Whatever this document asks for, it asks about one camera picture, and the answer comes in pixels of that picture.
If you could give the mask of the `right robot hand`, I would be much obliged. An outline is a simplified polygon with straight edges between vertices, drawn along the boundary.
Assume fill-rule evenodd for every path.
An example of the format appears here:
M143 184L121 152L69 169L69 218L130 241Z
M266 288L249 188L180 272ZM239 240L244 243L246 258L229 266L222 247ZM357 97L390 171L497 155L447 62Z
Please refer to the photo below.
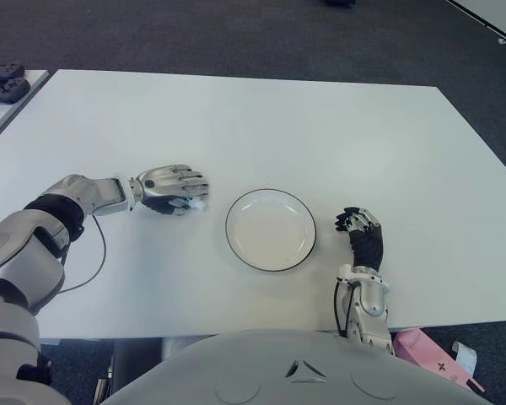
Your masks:
M346 232L353 250L353 266L378 272L384 255L382 228L367 209L349 207L336 216L336 231Z

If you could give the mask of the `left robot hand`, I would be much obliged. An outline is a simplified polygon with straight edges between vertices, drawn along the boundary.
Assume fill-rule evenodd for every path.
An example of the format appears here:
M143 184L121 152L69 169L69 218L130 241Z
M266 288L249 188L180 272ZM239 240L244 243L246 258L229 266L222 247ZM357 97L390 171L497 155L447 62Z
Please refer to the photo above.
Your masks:
M183 215L194 199L209 192L206 178L188 165L145 170L129 184L137 203L163 215Z

